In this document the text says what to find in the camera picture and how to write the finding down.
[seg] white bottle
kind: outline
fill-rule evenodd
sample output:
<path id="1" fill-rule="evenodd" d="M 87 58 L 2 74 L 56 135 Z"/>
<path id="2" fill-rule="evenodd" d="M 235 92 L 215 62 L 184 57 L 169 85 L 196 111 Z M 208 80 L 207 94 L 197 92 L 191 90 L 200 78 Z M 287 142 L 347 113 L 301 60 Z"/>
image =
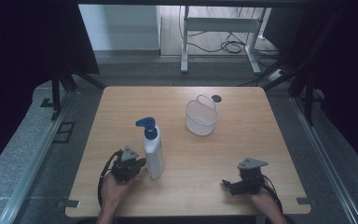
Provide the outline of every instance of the white bottle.
<path id="1" fill-rule="evenodd" d="M 161 135 L 158 125 L 153 118 L 145 118 L 136 121 L 138 127 L 145 127 L 144 150 L 146 154 L 146 167 L 152 179 L 159 178 L 164 169 L 161 151 Z"/>

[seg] gray carpet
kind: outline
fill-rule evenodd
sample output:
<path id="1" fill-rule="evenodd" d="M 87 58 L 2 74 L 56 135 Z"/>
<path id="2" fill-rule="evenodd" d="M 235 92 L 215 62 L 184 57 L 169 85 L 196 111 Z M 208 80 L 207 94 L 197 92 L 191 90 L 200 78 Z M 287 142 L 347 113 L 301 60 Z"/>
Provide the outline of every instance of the gray carpet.
<path id="1" fill-rule="evenodd" d="M 254 80 L 248 63 L 216 63 L 211 60 L 189 64 L 188 73 L 180 73 L 180 64 L 173 62 L 136 63 L 100 63 L 100 76 L 93 76 L 110 86 L 239 86 Z M 71 219 L 64 213 L 62 203 L 68 199 L 75 180 L 77 167 L 85 148 L 90 128 L 101 99 L 99 90 L 78 77 L 77 90 L 72 94 L 71 110 L 63 122 L 73 125 L 73 133 L 67 143 L 53 143 L 39 170 L 31 190 L 16 218 L 16 223 L 77 223 L 80 219 Z M 267 92 L 274 115 L 281 128 L 283 138 L 288 146 L 299 177 L 310 199 L 312 210 L 307 215 L 290 216 L 296 223 L 350 223 L 338 196 L 336 195 L 324 168 L 319 161 L 304 127 L 297 117 L 296 109 L 287 95 L 287 86 L 282 85 Z M 47 97 L 46 88 L 49 83 L 37 88 L 34 92 L 34 103 L 30 108 L 37 113 L 41 102 Z M 313 107 L 315 130 L 320 135 L 337 172 L 358 206 L 358 157 L 345 139 L 325 117 L 318 104 Z M 24 122 L 29 123 L 30 130 L 38 118 L 27 116 Z M 36 136 L 24 139 L 18 133 L 23 145 L 21 151 L 27 151 L 26 142 L 35 142 Z M 67 136 L 56 135 L 57 140 Z M 164 223 L 158 219 L 147 221 L 133 220 L 133 223 Z M 216 219 L 208 223 L 243 223 L 243 217 Z M 256 223 L 264 223 L 263 217 L 257 217 Z"/>

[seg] basket handle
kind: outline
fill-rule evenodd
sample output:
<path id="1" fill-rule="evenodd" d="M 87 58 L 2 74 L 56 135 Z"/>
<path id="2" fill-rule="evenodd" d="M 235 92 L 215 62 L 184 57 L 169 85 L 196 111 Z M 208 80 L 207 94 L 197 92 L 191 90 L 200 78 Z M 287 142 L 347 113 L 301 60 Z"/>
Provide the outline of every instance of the basket handle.
<path id="1" fill-rule="evenodd" d="M 210 101 L 213 103 L 213 107 L 208 106 L 208 105 L 204 104 L 203 102 L 201 102 L 201 101 L 199 100 L 199 98 L 200 98 L 201 96 L 203 96 L 203 97 L 207 98 L 208 100 L 210 100 Z M 216 104 L 214 103 L 214 100 L 213 100 L 211 97 L 207 96 L 207 95 L 201 94 L 201 95 L 197 96 L 197 101 L 200 102 L 200 104 L 203 104 L 203 105 L 206 105 L 206 106 L 210 107 L 211 109 L 214 109 L 214 110 L 216 109 Z"/>

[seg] wooden table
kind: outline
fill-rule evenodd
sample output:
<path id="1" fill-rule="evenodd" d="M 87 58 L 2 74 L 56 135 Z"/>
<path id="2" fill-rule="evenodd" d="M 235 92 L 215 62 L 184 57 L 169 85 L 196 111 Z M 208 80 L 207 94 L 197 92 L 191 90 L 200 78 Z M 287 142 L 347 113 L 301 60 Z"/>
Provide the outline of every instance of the wooden table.
<path id="1" fill-rule="evenodd" d="M 216 129 L 197 136 L 185 125 L 186 105 L 199 94 L 219 95 Z M 67 207 L 69 217 L 96 217 L 99 175 L 117 150 L 143 152 L 143 128 L 154 117 L 161 130 L 164 173 L 157 180 L 145 168 L 136 177 L 118 217 L 225 216 L 258 214 L 243 196 L 231 196 L 222 179 L 240 181 L 237 165 L 246 157 L 267 161 L 261 168 L 273 182 L 286 214 L 307 214 L 298 204 L 306 194 L 282 139 L 269 101 L 257 87 L 107 87 L 103 92 Z"/>

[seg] gray floor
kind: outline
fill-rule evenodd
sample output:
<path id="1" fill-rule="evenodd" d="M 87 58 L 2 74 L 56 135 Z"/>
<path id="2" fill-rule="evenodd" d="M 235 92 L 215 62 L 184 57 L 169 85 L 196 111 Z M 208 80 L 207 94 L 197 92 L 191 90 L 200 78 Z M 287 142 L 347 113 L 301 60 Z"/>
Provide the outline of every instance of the gray floor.
<path id="1" fill-rule="evenodd" d="M 239 86 L 255 78 L 246 58 L 191 57 L 186 75 L 180 73 L 177 57 L 129 55 L 119 59 L 99 57 L 98 60 L 101 75 L 93 77 L 105 85 L 113 86 Z M 78 88 L 76 92 L 67 93 L 71 99 L 68 105 L 70 110 L 62 121 L 73 125 L 72 135 L 67 143 L 52 143 L 49 147 L 15 223 L 76 223 L 80 220 L 67 217 L 63 204 L 69 197 L 103 91 L 81 78 L 75 78 Z M 352 223 L 343 206 L 345 202 L 338 197 L 337 189 L 298 116 L 293 99 L 287 94 L 288 85 L 289 83 L 283 83 L 268 91 L 267 95 L 312 206 L 309 214 L 291 217 L 296 223 Z M 40 107 L 45 98 L 51 98 L 49 83 L 35 89 L 29 113 L 7 146 L 4 156 L 0 158 L 0 215 L 40 138 L 51 124 L 52 109 Z M 330 123 L 318 103 L 313 107 L 313 121 L 313 128 L 331 164 L 358 208 L 356 153 Z M 66 133 L 56 134 L 55 139 L 62 140 L 66 137 Z M 199 223 L 205 223 L 205 220 L 199 220 Z M 263 223 L 263 220 L 263 217 L 257 217 L 257 223 Z M 146 223 L 164 221 L 148 219 Z M 242 221 L 241 217 L 232 217 L 216 219 L 214 223 L 243 223 Z"/>

